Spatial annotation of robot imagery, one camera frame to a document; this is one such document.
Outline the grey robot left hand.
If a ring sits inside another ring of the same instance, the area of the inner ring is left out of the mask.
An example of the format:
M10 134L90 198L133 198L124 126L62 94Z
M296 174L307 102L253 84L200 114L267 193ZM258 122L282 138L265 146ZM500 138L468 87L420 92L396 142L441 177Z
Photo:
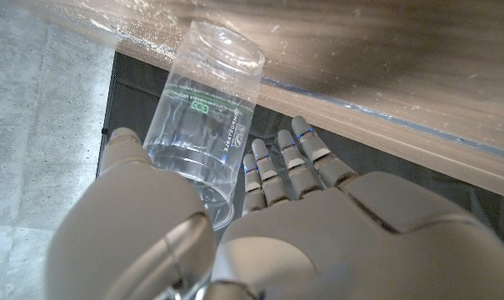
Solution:
M47 250L48 299L504 299L504 243L444 197L360 175L303 117L278 135L297 198L261 141L244 213L216 238L184 177L113 131L102 172Z

